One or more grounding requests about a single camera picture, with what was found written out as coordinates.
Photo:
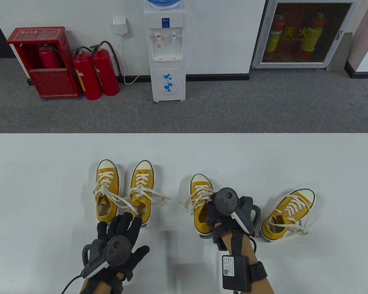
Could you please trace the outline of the person's right hand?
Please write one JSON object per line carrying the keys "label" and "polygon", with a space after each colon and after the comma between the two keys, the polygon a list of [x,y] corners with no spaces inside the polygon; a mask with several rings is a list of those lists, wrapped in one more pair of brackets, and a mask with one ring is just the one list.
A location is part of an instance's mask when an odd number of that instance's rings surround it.
{"label": "person's right hand", "polygon": [[217,244],[220,251],[227,251],[226,245],[224,244],[222,237],[226,234],[230,234],[233,231],[241,231],[241,227],[236,220],[233,220],[230,216],[225,216],[218,211],[216,208],[215,200],[216,192],[210,196],[210,199],[206,203],[207,209],[207,224],[212,227],[213,242]]}

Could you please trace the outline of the person's left hand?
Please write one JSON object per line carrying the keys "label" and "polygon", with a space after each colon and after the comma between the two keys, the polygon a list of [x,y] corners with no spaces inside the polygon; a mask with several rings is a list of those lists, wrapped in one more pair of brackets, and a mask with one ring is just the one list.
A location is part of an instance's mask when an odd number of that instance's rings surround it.
{"label": "person's left hand", "polygon": [[[116,236],[126,237],[132,246],[136,244],[142,226],[142,218],[134,217],[130,212],[125,212],[113,218],[110,225],[100,222],[97,225],[97,239],[105,242],[110,241]],[[84,286],[88,287],[93,283],[94,294],[118,293],[116,286],[122,285],[124,280],[131,280],[135,267],[150,252],[147,245],[141,246],[131,253],[129,259],[121,266],[107,267],[88,280]]]}

